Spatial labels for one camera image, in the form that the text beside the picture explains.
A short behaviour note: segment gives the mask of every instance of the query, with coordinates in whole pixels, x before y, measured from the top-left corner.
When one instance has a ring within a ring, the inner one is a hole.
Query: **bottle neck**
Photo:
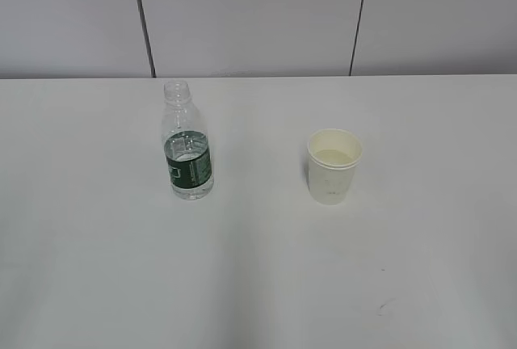
[[[163,87],[165,102],[173,105],[176,109],[181,109],[185,104],[192,100],[188,84],[184,80],[169,81]]]
[[[191,105],[192,105],[192,101],[187,101],[186,103],[181,103],[181,104],[165,101],[166,109],[174,109],[174,110],[178,110],[178,111],[182,110],[182,109],[187,109]]]

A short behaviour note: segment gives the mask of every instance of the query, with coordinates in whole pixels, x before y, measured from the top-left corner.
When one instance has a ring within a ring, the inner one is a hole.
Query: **paper cup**
[[[321,204],[339,204],[345,199],[361,158],[361,142],[348,131],[328,128],[310,137],[307,150],[311,196]]]

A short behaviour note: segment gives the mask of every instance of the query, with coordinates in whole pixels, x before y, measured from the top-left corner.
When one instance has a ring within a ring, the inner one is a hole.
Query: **water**
[[[206,196],[213,186],[207,137],[197,131],[176,133],[164,144],[173,192],[184,200]]]
[[[315,153],[314,156],[321,162],[332,166],[343,166],[354,161],[351,157],[336,149],[323,149]]]

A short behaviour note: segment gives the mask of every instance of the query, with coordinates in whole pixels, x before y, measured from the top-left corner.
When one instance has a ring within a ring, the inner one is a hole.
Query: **white wall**
[[[361,0],[142,0],[158,77],[346,75]],[[517,73],[516,0],[364,0],[354,75]],[[136,0],[0,0],[0,78],[149,77]]]
[[[142,0],[158,77],[348,74],[360,0]]]
[[[0,78],[150,77],[135,0],[0,0]]]
[[[364,0],[352,74],[517,73],[517,0]]]

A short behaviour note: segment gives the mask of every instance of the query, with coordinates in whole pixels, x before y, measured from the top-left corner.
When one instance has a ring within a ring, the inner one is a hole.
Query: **wall seam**
[[[142,26],[142,33],[144,34],[145,51],[147,52],[147,59],[149,60],[149,68],[151,69],[151,77],[156,78],[156,69],[154,68],[153,52],[151,50],[151,43],[149,41],[149,33],[147,31],[147,22],[145,21],[144,6],[142,0],[137,0],[138,14],[140,16],[140,23]]]
[[[361,19],[363,18],[363,6],[364,0],[361,0],[361,4],[359,6],[359,16],[357,17],[357,27],[355,29],[354,48],[352,49],[352,57],[350,59],[350,70],[348,71],[348,76],[352,75],[352,70],[354,69],[355,49],[357,48],[357,40],[359,39],[359,29],[361,26]]]

